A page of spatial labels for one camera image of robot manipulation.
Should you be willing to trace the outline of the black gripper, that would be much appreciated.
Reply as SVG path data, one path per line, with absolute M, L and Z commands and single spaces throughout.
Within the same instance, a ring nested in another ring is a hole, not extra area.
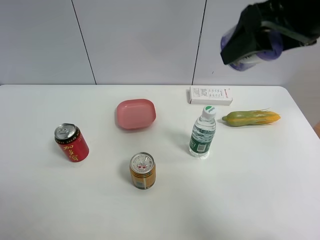
M 261 27 L 281 35 L 283 50 L 313 46 L 320 37 L 319 0 L 266 0 L 248 5 L 221 50 L 225 65 L 264 50 Z

